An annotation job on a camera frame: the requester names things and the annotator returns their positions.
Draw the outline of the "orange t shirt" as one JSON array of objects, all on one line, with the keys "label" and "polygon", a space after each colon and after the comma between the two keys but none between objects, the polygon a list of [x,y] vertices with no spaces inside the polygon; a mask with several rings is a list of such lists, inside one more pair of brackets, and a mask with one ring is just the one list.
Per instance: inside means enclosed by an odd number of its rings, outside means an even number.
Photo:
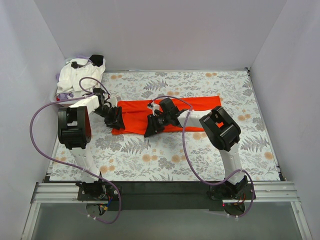
[{"label": "orange t shirt", "polygon": [[[212,110],[221,105],[219,96],[201,96],[173,99],[173,103],[181,109],[189,109],[187,103],[193,106],[195,111]],[[144,135],[147,129],[147,116],[152,113],[152,110],[147,107],[149,100],[132,100],[119,101],[118,106],[122,107],[122,119],[125,129],[113,129],[111,133],[116,135],[122,134],[138,134]]]}]

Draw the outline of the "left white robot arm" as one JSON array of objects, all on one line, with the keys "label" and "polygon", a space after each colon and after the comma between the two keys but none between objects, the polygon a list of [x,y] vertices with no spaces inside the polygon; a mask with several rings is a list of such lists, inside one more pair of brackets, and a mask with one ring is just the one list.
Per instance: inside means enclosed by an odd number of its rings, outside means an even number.
[{"label": "left white robot arm", "polygon": [[58,140],[70,151],[82,171],[78,186],[82,188],[84,195],[103,201],[115,198],[118,192],[100,179],[102,173],[94,163],[89,147],[92,139],[89,115],[95,113],[102,117],[108,128],[125,129],[122,108],[116,102],[108,102],[105,94],[103,89],[95,88],[92,96],[58,110]]}]

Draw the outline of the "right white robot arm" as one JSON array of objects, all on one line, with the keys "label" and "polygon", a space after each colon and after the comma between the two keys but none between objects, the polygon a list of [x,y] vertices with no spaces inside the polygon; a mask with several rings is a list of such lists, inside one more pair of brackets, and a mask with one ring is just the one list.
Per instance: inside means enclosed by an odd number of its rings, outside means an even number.
[{"label": "right white robot arm", "polygon": [[179,109],[169,97],[165,97],[159,103],[151,100],[147,107],[152,113],[147,116],[144,137],[162,133],[169,125],[181,128],[183,134],[188,127],[202,128],[210,143],[220,153],[225,176],[223,180],[211,183],[202,179],[191,166],[192,173],[201,183],[210,186],[215,198],[244,200],[246,187],[251,178],[241,164],[239,125],[222,106],[209,110],[194,110],[190,103],[187,106],[187,109]]}]

